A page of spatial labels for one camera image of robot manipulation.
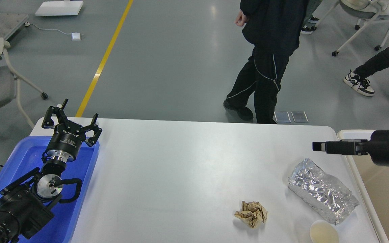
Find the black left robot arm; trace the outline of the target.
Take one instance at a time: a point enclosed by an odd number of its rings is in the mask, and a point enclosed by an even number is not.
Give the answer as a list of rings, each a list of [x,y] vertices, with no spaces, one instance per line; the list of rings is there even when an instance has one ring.
[[[53,135],[42,154],[42,168],[34,168],[4,187],[0,193],[0,243],[17,243],[20,235],[30,239],[51,221],[51,209],[58,203],[77,200],[82,179],[62,179],[68,162],[75,161],[81,145],[95,145],[102,133],[94,114],[88,126],[67,118],[64,108],[50,106],[42,128],[53,129]]]

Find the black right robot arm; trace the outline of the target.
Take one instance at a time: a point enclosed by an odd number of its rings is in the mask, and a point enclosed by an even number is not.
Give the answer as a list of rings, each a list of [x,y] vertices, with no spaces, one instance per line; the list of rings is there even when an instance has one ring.
[[[312,150],[351,156],[370,155],[374,164],[389,167],[389,129],[375,130],[369,140],[342,139],[312,142]]]

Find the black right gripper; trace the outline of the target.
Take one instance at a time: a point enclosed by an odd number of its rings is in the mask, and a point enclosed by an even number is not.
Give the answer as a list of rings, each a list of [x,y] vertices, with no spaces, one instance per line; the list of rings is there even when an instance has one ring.
[[[367,155],[378,166],[389,167],[389,130],[372,132],[370,140],[343,139],[339,141],[312,142],[313,151],[324,151],[328,154]]]

